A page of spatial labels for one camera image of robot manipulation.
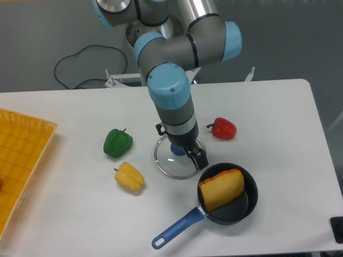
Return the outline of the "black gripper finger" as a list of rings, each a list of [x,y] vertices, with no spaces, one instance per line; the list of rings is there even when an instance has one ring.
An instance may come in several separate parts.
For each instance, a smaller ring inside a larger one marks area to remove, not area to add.
[[[203,170],[208,166],[206,152],[197,143],[187,147],[187,156],[192,160],[196,170]]]

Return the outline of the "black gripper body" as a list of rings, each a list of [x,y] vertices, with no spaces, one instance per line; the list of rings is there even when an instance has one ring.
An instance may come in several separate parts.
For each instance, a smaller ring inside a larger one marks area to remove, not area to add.
[[[199,152],[197,137],[198,124],[185,123],[178,126],[170,126],[164,123],[156,124],[156,130],[160,136],[166,135],[173,145],[182,147],[186,152]]]

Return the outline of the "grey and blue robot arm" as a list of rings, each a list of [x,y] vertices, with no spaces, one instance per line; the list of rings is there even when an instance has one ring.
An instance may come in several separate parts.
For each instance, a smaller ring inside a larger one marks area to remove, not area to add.
[[[179,1],[185,34],[166,38],[156,28],[169,19],[167,1],[94,1],[105,26],[138,21],[148,27],[134,43],[141,82],[158,112],[156,130],[181,147],[197,170],[208,165],[199,133],[187,71],[236,57],[242,36],[234,22],[223,21],[214,1]]]

